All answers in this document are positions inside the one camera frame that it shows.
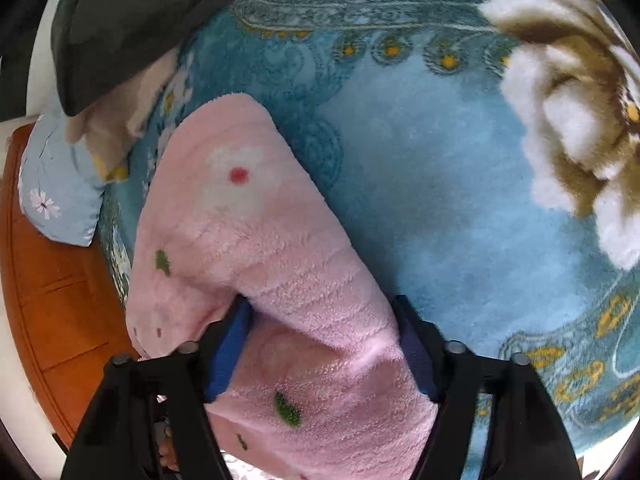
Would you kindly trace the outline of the person left hand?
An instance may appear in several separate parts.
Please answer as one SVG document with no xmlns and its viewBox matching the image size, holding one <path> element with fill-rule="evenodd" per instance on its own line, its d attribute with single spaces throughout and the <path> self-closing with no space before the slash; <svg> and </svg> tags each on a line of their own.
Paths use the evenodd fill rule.
<svg viewBox="0 0 640 480">
<path fill-rule="evenodd" d="M 166 422 L 159 422 L 155 425 L 155 437 L 160 466 L 172 471 L 178 471 L 179 465 L 174 442 L 172 442 L 172 433 Z"/>
</svg>

